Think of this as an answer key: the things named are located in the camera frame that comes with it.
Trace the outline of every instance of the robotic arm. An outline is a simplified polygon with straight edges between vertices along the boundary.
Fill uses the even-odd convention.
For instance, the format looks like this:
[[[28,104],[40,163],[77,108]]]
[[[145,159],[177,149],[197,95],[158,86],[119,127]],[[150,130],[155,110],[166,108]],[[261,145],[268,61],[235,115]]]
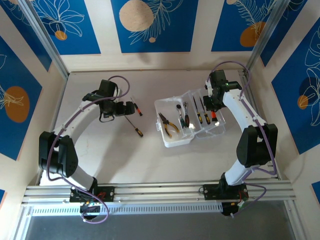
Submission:
[[[242,88],[238,82],[229,82],[223,70],[216,70],[209,76],[206,83],[208,96],[203,97],[203,103],[208,111],[218,111],[227,107],[237,120],[242,135],[236,148],[237,160],[233,166],[222,174],[219,184],[215,186],[203,186],[206,200],[234,200],[239,191],[246,189],[244,180],[253,169],[265,165],[274,158],[276,153],[278,129],[274,124],[267,124],[252,108],[247,99],[242,96]],[[49,172],[59,174],[64,178],[73,179],[78,185],[88,190],[95,196],[99,193],[97,180],[87,174],[78,166],[78,157],[75,144],[87,128],[99,115],[105,119],[114,116],[131,115],[135,112],[135,106],[131,101],[116,102],[115,99],[100,100],[91,106],[84,108],[93,101],[119,96],[118,86],[109,80],[102,80],[98,90],[88,93],[83,97],[82,103],[76,112],[82,111],[78,117],[72,115],[64,124],[53,132],[44,131],[39,138],[39,167],[47,170],[50,149],[63,129],[63,135],[56,142],[52,152]]]
[[[278,129],[274,124],[267,124],[242,96],[242,87],[238,82],[229,82],[223,70],[216,70],[209,75],[205,88],[208,96],[203,97],[208,111],[218,111],[227,107],[238,122],[242,135],[236,148],[237,160],[222,174],[217,186],[207,187],[205,194],[211,200],[237,199],[239,191],[246,185],[244,180],[256,169],[272,160],[276,154]],[[268,141],[272,155],[268,150]]]
[[[82,102],[78,109],[83,111],[78,117],[76,117],[68,128],[65,129],[66,123],[73,118],[72,114],[64,124],[57,127],[53,132],[44,131],[39,138],[39,167],[43,170],[47,170],[47,161],[50,148],[54,142],[57,133],[61,129],[65,129],[63,136],[61,136],[56,144],[58,150],[54,150],[52,153],[49,171],[53,174],[59,174],[64,178],[70,178],[80,187],[93,192],[97,186],[97,180],[87,174],[79,165],[78,157],[75,150],[75,144],[88,127],[88,125],[99,116],[99,120],[103,116],[104,119],[114,119],[114,116],[131,115],[135,113],[135,106],[131,101],[127,101],[126,105],[121,102],[117,102],[114,99],[102,100],[96,104],[84,109],[87,104],[106,97],[116,97],[120,94],[117,84],[109,80],[102,80],[98,90],[88,93],[83,97]]]

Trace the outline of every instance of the white robotic arm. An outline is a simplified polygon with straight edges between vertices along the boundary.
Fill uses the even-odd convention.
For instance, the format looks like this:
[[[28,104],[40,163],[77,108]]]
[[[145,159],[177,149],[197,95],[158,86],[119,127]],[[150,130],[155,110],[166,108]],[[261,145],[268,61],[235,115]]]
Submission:
[[[218,111],[227,107],[239,124],[242,136],[236,149],[237,160],[233,166],[222,176],[223,192],[228,186],[238,186],[244,183],[245,178],[254,168],[265,165],[271,160],[266,140],[267,136],[273,157],[276,152],[278,129],[274,124],[267,124],[242,95],[242,87],[238,82],[229,82],[223,70],[210,74],[206,82],[208,96],[203,97],[204,105],[208,111]]]
[[[253,126],[258,127],[257,123],[253,120],[252,116],[249,114],[248,110],[245,108],[243,103],[239,100],[241,90],[233,89],[226,92],[223,95],[223,103],[224,105],[232,112],[235,117],[237,123],[241,128],[241,132],[243,132],[247,127]],[[261,125],[266,124],[266,121],[263,120],[253,109],[253,107],[249,104],[248,100],[245,96],[241,97],[243,101],[247,104],[247,106],[254,113],[256,119],[259,121]],[[244,177],[251,173],[253,168],[260,167],[259,164],[252,165],[250,167],[245,167],[242,165],[237,159],[233,166],[225,172],[225,179],[228,185],[235,186],[243,183]]]
[[[51,155],[49,172],[59,174],[64,178],[69,178],[69,180],[73,180],[72,182],[75,182],[77,186],[92,192],[98,184],[97,180],[87,174],[78,165],[75,144],[89,124],[93,120],[98,119],[99,116],[100,121],[102,116],[103,118],[112,118],[113,120],[114,115],[123,116],[135,112],[134,104],[131,101],[127,101],[126,105],[124,105],[122,101],[118,102],[112,98],[120,94],[121,90],[118,89],[118,86],[114,82],[102,80],[99,89],[84,96],[78,109],[64,124],[57,127],[53,132],[44,131],[39,138],[39,167],[47,170],[50,148],[59,132],[64,130],[57,144],[54,146],[55,149]],[[92,102],[96,100],[99,100],[99,102],[92,104]],[[82,113],[77,116],[76,113],[79,111],[82,111]]]

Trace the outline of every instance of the screwdriver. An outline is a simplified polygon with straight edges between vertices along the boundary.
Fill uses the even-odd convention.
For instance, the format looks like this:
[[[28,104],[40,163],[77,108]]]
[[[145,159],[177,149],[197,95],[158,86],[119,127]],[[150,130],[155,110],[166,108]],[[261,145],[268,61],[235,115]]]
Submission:
[[[134,130],[139,134],[139,136],[140,137],[143,137],[144,135],[143,135],[143,133],[137,128],[137,127],[135,127],[135,125],[133,125],[133,123],[126,117],[126,116],[124,116],[128,121],[129,121],[129,123],[134,127]]]
[[[142,113],[141,113],[141,111],[140,111],[140,109],[139,109],[138,105],[135,103],[135,101],[133,100],[133,98],[132,98],[132,97],[130,97],[130,98],[131,98],[131,101],[133,102],[133,105],[134,105],[135,109],[138,111],[139,115],[140,115],[140,116],[142,116]]]
[[[205,117],[205,120],[206,120],[206,124],[210,124],[211,122],[210,122],[210,118],[208,117],[208,114],[206,113],[206,110],[205,110],[205,106],[204,106],[204,103],[202,102],[202,100],[201,100],[201,97],[199,97],[199,99],[200,99],[200,103],[201,103],[201,106],[202,106],[202,108],[203,108],[203,112],[204,112],[204,117]]]
[[[212,122],[217,122],[218,119],[217,119],[217,115],[214,111],[211,111],[211,117],[212,117]]]
[[[198,107],[197,107],[196,100],[195,100],[195,97],[194,97],[194,96],[193,96],[193,101],[194,101],[194,105],[195,105],[195,109],[196,109],[196,114],[198,115],[199,122],[200,122],[200,124],[202,124],[202,117],[201,117],[201,115],[200,115],[200,112],[198,111]]]

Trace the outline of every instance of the clear plastic tray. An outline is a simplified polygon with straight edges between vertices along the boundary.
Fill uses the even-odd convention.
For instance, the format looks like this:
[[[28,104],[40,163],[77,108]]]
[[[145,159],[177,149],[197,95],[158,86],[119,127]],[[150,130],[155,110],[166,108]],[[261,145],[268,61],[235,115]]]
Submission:
[[[195,136],[199,139],[206,139],[217,135],[222,135],[226,132],[224,126],[226,121],[220,111],[215,113],[218,121],[212,122],[211,112],[206,110],[206,113],[210,119],[210,124],[207,124],[204,116],[204,110],[200,102],[200,98],[203,102],[203,96],[207,94],[208,92],[204,88],[200,88],[196,90],[189,90],[181,96],[159,99],[154,102],[157,115],[156,128],[158,131],[161,131],[164,145],[167,148],[189,144]],[[195,99],[198,111],[202,117],[202,124],[200,124],[198,119],[193,97]],[[188,103],[187,111],[190,119],[188,128],[182,128],[179,112],[176,109],[178,104],[181,105],[182,117],[184,118],[186,114],[185,108],[183,107],[184,102]],[[167,120],[175,124],[179,129],[179,133],[177,133],[172,126],[168,125],[167,129],[172,135],[172,137],[169,137],[164,129],[165,126],[159,117],[159,113],[162,113]]]

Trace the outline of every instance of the white tabletop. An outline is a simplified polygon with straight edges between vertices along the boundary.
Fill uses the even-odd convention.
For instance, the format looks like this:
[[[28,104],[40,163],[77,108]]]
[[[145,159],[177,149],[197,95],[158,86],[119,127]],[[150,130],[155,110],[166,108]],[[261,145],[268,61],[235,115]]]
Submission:
[[[229,81],[241,82],[237,70],[226,70]],[[82,97],[99,88],[101,79],[113,75],[126,77],[131,84],[128,95],[134,96],[143,116],[129,116],[144,134],[140,138],[124,117],[100,123],[98,116],[83,132],[75,145],[79,165],[98,183],[150,183],[218,180],[237,159],[236,147],[241,130],[227,108],[221,110],[226,121],[224,135],[208,139],[194,138],[190,144],[166,148],[156,129],[154,102],[180,96],[188,90],[204,87],[209,70],[157,70],[72,73],[69,76],[56,126],[61,125],[79,106]],[[114,81],[126,91],[126,83]],[[268,178],[262,172],[250,178]],[[63,181],[49,182],[42,176],[41,184],[63,185]]]

